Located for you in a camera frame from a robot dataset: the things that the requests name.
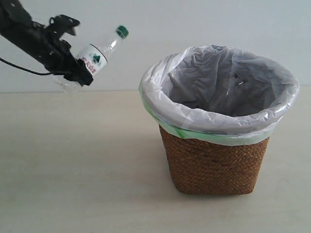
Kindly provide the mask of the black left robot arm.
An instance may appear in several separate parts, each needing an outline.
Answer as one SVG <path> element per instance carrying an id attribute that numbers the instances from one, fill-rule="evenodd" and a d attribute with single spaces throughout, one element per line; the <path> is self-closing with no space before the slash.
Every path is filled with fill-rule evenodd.
<path id="1" fill-rule="evenodd" d="M 75 58 L 63 34 L 76 35 L 80 21 L 67 15 L 51 17 L 49 25 L 33 21 L 18 0 L 0 2 L 0 34 L 26 54 L 37 60 L 52 75 L 80 86 L 89 86 L 93 76 L 82 59 Z"/>

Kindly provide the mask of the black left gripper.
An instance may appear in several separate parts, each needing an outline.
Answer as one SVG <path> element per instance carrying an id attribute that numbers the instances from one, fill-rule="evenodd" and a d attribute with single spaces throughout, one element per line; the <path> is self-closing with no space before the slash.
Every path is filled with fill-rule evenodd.
<path id="1" fill-rule="evenodd" d="M 71 45 L 61 37 L 66 33 L 76 36 L 75 28 L 79 25 L 79 20 L 63 14 L 50 17 L 48 25 L 32 20 L 31 56 L 47 70 L 45 75 L 65 74 L 67 81 L 90 86 L 93 76 L 83 60 L 74 58 L 69 66 L 64 64 L 70 59 Z"/>

